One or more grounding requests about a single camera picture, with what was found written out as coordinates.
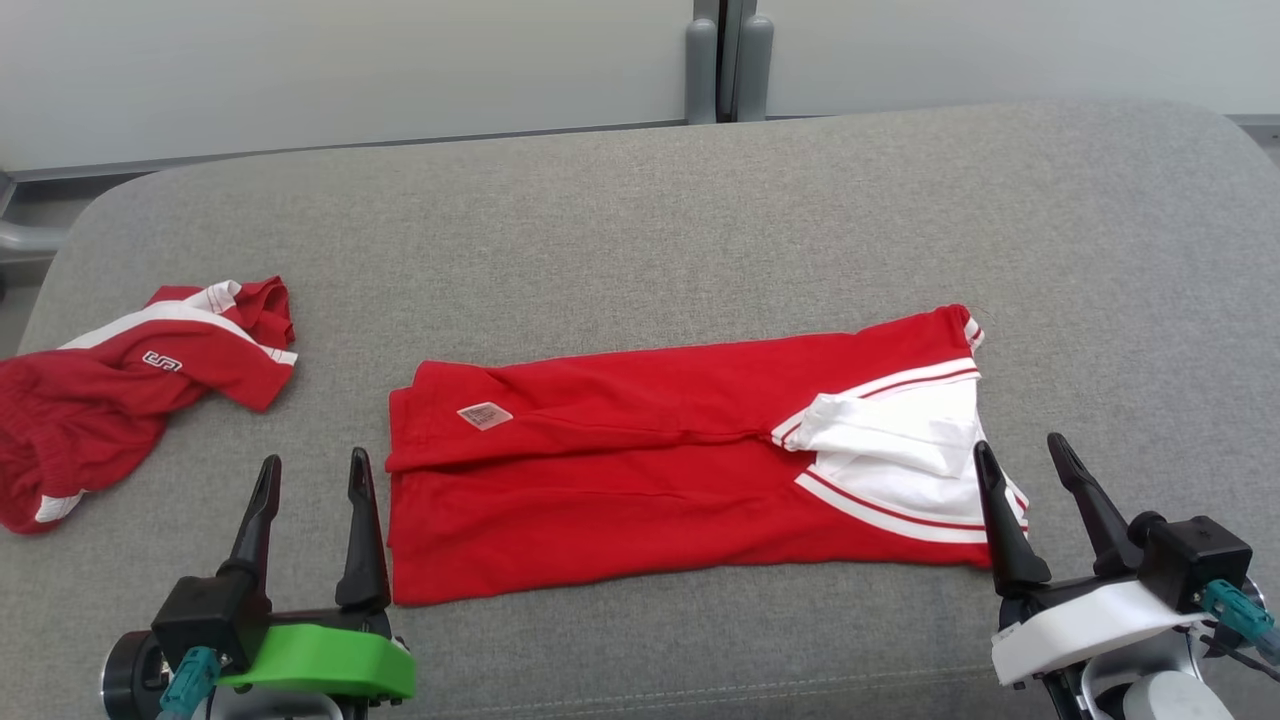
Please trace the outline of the grey wall partition post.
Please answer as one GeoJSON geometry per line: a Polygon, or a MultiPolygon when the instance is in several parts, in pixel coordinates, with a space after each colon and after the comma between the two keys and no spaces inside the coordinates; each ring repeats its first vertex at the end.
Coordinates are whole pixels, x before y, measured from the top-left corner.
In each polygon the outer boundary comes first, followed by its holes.
{"type": "Polygon", "coordinates": [[[759,0],[692,0],[685,29],[685,120],[689,126],[760,122],[774,23],[759,0]]]}

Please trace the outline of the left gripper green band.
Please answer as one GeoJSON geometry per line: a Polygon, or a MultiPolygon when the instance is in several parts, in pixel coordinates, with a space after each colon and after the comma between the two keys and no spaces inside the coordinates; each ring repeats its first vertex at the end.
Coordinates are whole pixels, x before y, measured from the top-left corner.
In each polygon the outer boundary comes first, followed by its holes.
{"type": "MultiPolygon", "coordinates": [[[[266,592],[269,544],[282,496],[282,460],[264,459],[228,559],[218,577],[250,580],[266,592]]],[[[402,702],[417,693],[417,664],[392,629],[384,536],[372,464],[352,448],[347,497],[352,514],[335,602],[346,612],[291,612],[271,620],[248,670],[224,674],[220,688],[311,692],[402,702]]]]}

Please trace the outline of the grey metal tube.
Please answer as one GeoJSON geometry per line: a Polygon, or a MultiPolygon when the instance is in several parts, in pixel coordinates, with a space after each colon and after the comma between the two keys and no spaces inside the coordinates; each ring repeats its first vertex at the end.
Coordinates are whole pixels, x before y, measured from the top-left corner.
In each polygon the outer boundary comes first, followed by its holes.
{"type": "Polygon", "coordinates": [[[67,242],[69,229],[22,225],[0,219],[0,250],[10,252],[56,252],[67,242]]]}

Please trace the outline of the red Bulls basketball jersey shirt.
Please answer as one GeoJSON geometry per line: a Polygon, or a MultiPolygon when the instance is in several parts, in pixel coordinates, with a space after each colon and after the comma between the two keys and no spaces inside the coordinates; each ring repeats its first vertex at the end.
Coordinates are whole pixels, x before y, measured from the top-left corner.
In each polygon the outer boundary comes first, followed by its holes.
{"type": "Polygon", "coordinates": [[[858,332],[425,361],[389,396],[404,606],[719,566],[989,566],[963,305],[858,332]]]}

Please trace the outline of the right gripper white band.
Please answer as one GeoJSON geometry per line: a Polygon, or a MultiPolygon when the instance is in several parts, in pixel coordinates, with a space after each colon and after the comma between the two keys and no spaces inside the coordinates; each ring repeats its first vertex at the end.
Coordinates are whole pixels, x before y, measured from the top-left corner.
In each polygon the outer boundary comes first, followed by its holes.
{"type": "MultiPolygon", "coordinates": [[[[1130,541],[1128,523],[1101,483],[1065,436],[1048,433],[1047,447],[1061,486],[1075,500],[1094,552],[1094,575],[1135,573],[1143,553],[1130,541]]],[[[1153,651],[1144,643],[1207,618],[1201,611],[1179,612],[1140,582],[1128,580],[1098,585],[1024,619],[1032,601],[1029,592],[1047,585],[1051,570],[1030,547],[1009,502],[1007,478],[989,443],[975,443],[974,464],[995,592],[1002,597],[1000,630],[991,651],[1000,685],[1014,685],[1130,646],[1138,646],[1135,655],[1146,657],[1153,651]]]]}

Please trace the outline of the grey fabric sofa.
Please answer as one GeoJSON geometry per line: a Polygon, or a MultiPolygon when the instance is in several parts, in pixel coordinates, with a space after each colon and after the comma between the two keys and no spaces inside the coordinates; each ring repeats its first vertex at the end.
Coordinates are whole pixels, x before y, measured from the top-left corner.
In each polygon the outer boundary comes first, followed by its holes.
{"type": "Polygon", "coordinates": [[[1280,168],[1235,123],[1075,100],[237,158],[78,217],[24,352],[160,286],[279,275],[300,363],[262,415],[177,415],[56,530],[0,528],[0,720],[104,720],[109,650],[228,555],[283,461],[268,588],[333,601],[349,451],[389,451],[426,359],[540,357],[856,331],[948,304],[987,332],[980,416],[1056,577],[1091,569],[1044,447],[1126,515],[1204,514],[1280,605],[1280,168]]]}

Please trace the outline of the red shorts with white stripe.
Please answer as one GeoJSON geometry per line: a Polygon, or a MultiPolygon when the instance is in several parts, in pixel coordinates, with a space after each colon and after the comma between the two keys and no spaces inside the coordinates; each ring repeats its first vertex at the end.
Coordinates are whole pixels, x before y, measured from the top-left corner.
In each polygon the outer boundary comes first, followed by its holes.
{"type": "Polygon", "coordinates": [[[271,277],[164,286],[134,313],[0,361],[0,527],[51,530],[207,395],[265,413],[293,377],[293,343],[289,291],[271,277]]]}

